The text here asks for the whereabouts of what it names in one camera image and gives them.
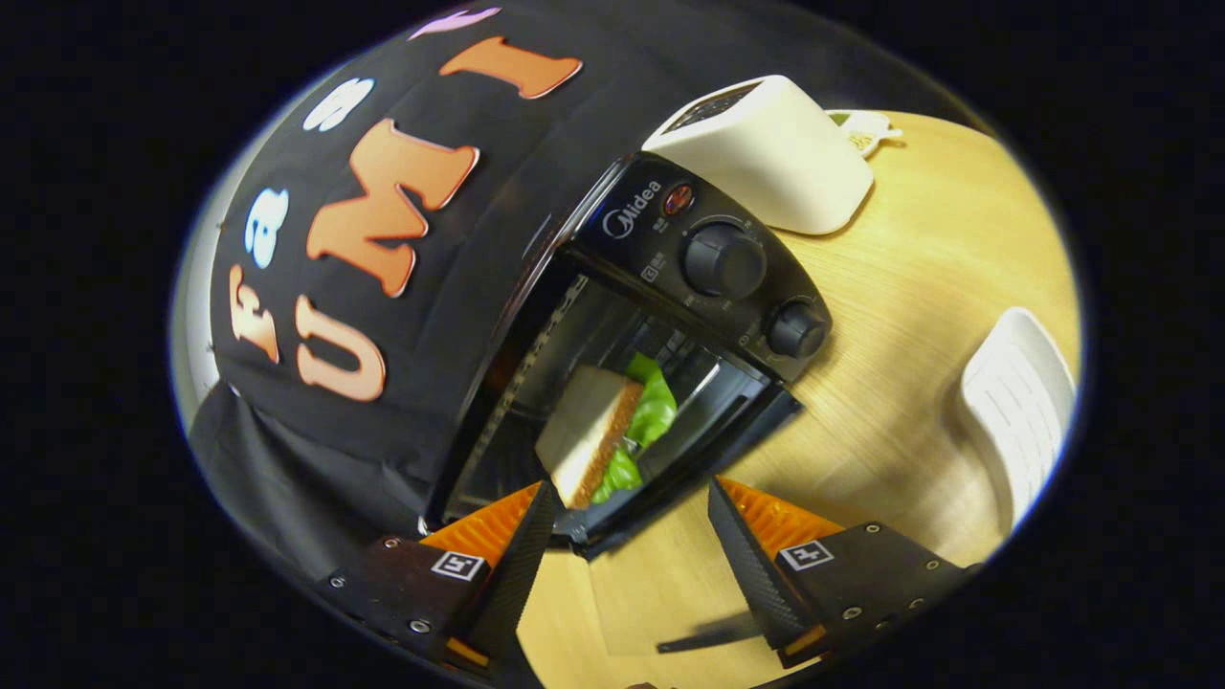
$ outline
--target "toaster oven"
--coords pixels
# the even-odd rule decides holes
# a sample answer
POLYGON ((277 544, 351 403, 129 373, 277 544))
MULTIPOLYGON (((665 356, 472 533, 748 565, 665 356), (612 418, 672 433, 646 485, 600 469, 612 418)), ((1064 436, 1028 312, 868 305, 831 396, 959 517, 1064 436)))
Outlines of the toaster oven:
POLYGON ((788 392, 831 327, 796 259, 734 199, 652 153, 616 161, 540 228, 421 515, 434 531, 537 481, 535 443, 578 367, 658 364, 675 417, 632 447, 641 484, 560 510, 556 543, 625 543, 791 419, 788 392))

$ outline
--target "black cloth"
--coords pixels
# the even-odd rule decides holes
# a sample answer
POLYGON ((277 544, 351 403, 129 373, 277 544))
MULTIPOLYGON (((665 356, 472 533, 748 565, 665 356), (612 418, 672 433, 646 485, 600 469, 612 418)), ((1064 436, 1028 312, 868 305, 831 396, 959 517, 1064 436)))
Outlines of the black cloth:
MULTIPOLYGON (((685 103, 782 74, 824 108, 903 110, 986 129, 930 78, 795 7, 704 0, 497 6, 497 15, 458 31, 407 40, 417 28, 408 27, 341 69, 273 132, 227 215, 211 287, 223 383, 200 409, 190 441, 227 512, 299 576, 321 576, 380 532, 413 531, 497 345, 494 326, 538 228, 565 217, 614 159, 637 150, 685 103), (452 56, 492 36, 546 56, 578 58, 582 71, 532 101, 485 75, 439 75, 452 56), (350 78, 374 78, 375 88, 339 126, 304 131, 310 109, 350 78), (408 240, 418 262, 398 298, 341 260, 305 253, 318 208, 364 194, 349 154, 385 118, 412 136, 481 152, 445 208, 425 211, 409 195, 430 230, 408 240), (265 188, 288 189, 290 202, 276 257, 261 270, 243 228, 265 188), (228 277, 235 264, 273 314, 278 365, 233 337, 228 277), (379 347, 387 373, 377 400, 355 402, 300 381, 300 294, 379 347)), ((318 338, 310 347, 352 367, 318 338)))

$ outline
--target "green lettuce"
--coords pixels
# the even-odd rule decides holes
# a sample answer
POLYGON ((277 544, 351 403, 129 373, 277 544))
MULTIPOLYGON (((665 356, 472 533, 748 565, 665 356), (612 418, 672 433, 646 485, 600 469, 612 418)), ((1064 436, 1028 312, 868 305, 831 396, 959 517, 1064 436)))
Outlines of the green lettuce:
MULTIPOLYGON (((633 411, 630 428, 625 432, 626 438, 638 444, 641 452, 671 428, 676 418, 676 398, 668 389, 664 371, 650 357, 635 352, 625 375, 642 384, 642 397, 638 398, 638 407, 633 411)), ((592 495, 592 503, 598 505, 611 498, 616 490, 632 490, 639 485, 642 474, 638 473, 638 465, 625 449, 617 447, 612 451, 612 460, 604 472, 604 482, 592 495)))

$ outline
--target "oven control knob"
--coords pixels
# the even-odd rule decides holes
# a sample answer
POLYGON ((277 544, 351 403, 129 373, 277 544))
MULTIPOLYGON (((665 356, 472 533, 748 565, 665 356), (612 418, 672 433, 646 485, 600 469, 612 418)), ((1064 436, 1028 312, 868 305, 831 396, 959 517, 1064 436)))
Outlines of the oven control knob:
POLYGON ((734 224, 713 222, 685 248, 685 278, 707 297, 741 299, 766 277, 766 251, 734 224))
POLYGON ((785 357, 811 357, 826 340, 828 324, 802 302, 784 306, 769 327, 769 348, 785 357))

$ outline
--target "wooden table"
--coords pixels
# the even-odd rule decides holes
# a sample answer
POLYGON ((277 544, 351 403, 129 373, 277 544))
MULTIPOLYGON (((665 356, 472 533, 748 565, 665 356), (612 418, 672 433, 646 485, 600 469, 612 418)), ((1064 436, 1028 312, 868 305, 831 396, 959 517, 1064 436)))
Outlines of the wooden table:
MULTIPOLYGON (((965 566, 1007 537, 981 460, 952 419, 957 379, 996 319, 1028 308, 1079 381, 1076 282, 1050 212, 978 131, 888 113, 859 216, 824 237, 779 232, 834 318, 793 394, 802 416, 726 472, 843 525, 880 520, 965 566)), ((784 671, 762 638, 657 655, 659 641, 747 611, 701 490, 593 563, 549 553, 518 634, 546 687, 742 688, 784 671)))

